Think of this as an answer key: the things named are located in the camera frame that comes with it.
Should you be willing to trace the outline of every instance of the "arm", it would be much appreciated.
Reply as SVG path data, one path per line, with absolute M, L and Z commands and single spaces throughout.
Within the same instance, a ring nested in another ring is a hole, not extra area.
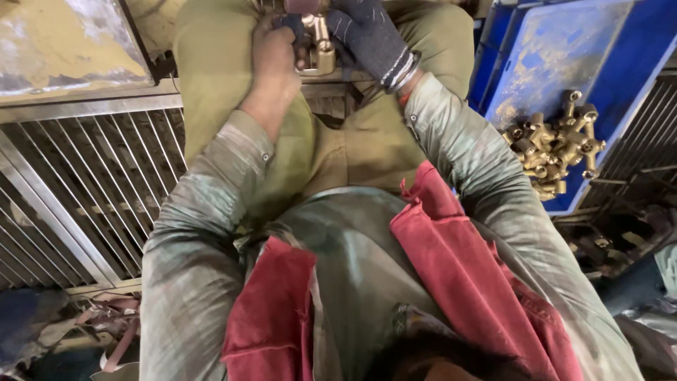
M 519 267 L 518 276 L 560 312 L 586 379 L 641 380 L 628 342 L 500 134 L 432 74 L 410 86 L 405 118 L 423 151 L 466 213 L 507 243 L 512 258 L 502 259 L 510 269 Z
M 232 233 L 301 87 L 293 39 L 289 28 L 272 31 L 271 18 L 257 27 L 252 89 L 162 205 L 144 246 L 141 380 L 225 375 L 225 325 L 244 283 Z

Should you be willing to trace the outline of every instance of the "metal bracelet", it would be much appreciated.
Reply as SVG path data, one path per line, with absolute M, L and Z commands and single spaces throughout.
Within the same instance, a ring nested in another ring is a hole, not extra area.
M 401 89 L 414 76 L 416 70 L 418 70 L 418 67 L 420 66 L 421 63 L 421 52 L 419 52 L 418 50 L 413 50 L 412 54 L 414 55 L 414 61 L 412 63 L 412 67 L 407 72 L 407 75 L 405 75 L 404 78 L 397 85 L 389 89 L 386 89 L 385 90 L 386 94 L 392 94 L 395 93 L 397 90 Z

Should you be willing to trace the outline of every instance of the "grey shirt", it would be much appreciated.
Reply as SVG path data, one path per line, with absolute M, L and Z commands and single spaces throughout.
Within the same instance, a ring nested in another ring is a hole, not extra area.
M 498 132 L 430 73 L 412 93 L 405 117 L 479 232 L 560 312 L 585 379 L 642 380 L 628 342 Z M 225 325 L 247 269 L 232 233 L 273 149 L 251 117 L 234 112 L 162 206 L 144 248 L 142 380 L 224 379 Z M 318 254 L 327 351 L 336 347 L 346 379 L 359 378 L 378 350 L 384 332 L 369 330 L 384 319 L 378 311 L 412 302 L 441 318 L 388 231 L 402 206 L 378 190 L 340 188 L 278 220 Z M 390 286 L 380 287 L 384 282 Z M 377 312 L 363 312 L 367 308 Z

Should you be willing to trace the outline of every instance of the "person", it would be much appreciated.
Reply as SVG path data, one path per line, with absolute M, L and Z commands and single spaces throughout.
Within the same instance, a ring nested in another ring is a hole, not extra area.
M 519 161 L 463 101 L 469 15 L 332 6 L 334 42 L 375 79 L 339 128 L 300 94 L 277 16 L 182 7 L 189 170 L 144 248 L 141 379 L 642 380 Z

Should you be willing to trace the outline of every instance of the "gloved hand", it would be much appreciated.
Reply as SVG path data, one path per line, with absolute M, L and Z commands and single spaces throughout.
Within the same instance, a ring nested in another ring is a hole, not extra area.
M 413 63 L 413 54 L 378 0 L 335 1 L 327 26 L 360 66 L 386 89 L 393 87 Z

